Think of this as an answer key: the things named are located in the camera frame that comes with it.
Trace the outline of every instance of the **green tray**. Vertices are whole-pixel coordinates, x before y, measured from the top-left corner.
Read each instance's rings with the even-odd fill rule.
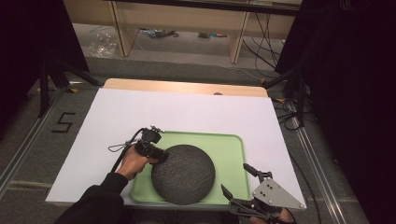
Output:
[[[209,155],[215,164],[216,179],[213,189],[199,203],[228,204],[223,196],[221,184],[235,198],[250,198],[247,172],[243,168],[245,162],[242,139],[232,134],[216,133],[161,133],[162,139],[156,147],[167,149],[175,145],[196,146]],[[138,202],[160,203],[165,200],[158,195],[151,182],[151,165],[146,165],[142,173],[134,179],[132,197]]]

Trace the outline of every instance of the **textured gray sphere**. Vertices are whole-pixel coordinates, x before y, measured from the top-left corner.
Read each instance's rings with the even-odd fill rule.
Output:
[[[215,165],[198,147],[177,145],[166,149],[168,159],[152,167],[151,180],[158,194],[169,203],[201,201],[215,183]]]

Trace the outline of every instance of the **white table surface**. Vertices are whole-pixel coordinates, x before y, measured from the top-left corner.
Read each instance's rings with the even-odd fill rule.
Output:
[[[111,89],[97,93],[46,202],[68,205],[78,201],[89,186],[101,184],[120,155],[107,147],[124,143],[150,125],[165,131],[240,136],[246,163],[271,171],[274,180],[306,207],[270,98]],[[260,184],[252,175],[248,181],[251,190]],[[126,205],[202,208],[199,204],[138,203],[130,196],[132,184],[121,194]]]

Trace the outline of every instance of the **clear plastic bag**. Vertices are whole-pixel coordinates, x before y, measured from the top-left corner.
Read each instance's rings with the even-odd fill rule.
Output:
[[[165,37],[169,35],[178,37],[178,31],[169,31],[169,30],[139,29],[139,34],[147,35],[151,38]]]
[[[90,54],[96,58],[112,58],[116,50],[116,40],[110,34],[100,31],[90,44]]]

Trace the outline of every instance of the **gray carpet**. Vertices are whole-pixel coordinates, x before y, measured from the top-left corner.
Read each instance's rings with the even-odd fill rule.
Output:
[[[87,62],[92,73],[100,80],[106,80],[109,77],[124,77],[249,86],[260,85],[260,81],[240,71],[216,66],[136,61],[129,61],[126,63],[121,60],[94,58],[88,58]],[[260,75],[252,69],[247,71],[256,76]],[[273,74],[268,71],[263,72],[268,75]],[[74,76],[71,76],[70,79],[80,80]],[[64,210],[64,208],[47,204],[44,200],[48,188],[55,180],[56,175],[64,163],[68,150],[78,134],[78,129],[97,91],[96,88],[87,84],[79,84],[74,88],[77,88],[78,92],[65,93],[60,103],[54,108],[38,141],[15,176],[13,184],[0,201],[1,224],[51,223]],[[281,90],[280,87],[272,88],[269,90],[270,96],[280,96],[279,90]],[[12,158],[21,140],[28,134],[28,131],[34,124],[35,117],[38,114],[38,102],[38,91],[33,89],[31,92],[31,100],[21,106],[21,110],[15,115],[5,138],[0,142],[2,153],[0,157],[1,172],[6,168],[7,162]],[[54,133],[53,131],[62,131],[66,129],[65,125],[57,124],[63,112],[75,113],[75,115],[65,115],[63,119],[64,121],[73,122],[73,124],[68,133]],[[281,115],[285,113],[285,111],[277,110],[276,113]],[[283,125],[281,129],[290,153],[301,166],[317,197],[322,223],[332,223],[329,210],[323,201],[316,179],[313,177],[311,168],[306,161],[306,156],[302,150],[296,132],[286,130]],[[324,139],[320,127],[314,122],[307,121],[305,129],[309,134],[311,144],[317,152],[320,163],[330,180],[332,189],[337,199],[340,200],[347,222],[368,223],[342,171],[332,161],[332,153]],[[308,208],[304,212],[295,212],[293,214],[296,216],[299,223],[318,223],[317,211],[312,200],[312,195],[301,173],[296,166],[294,168],[303,194],[307,200]]]

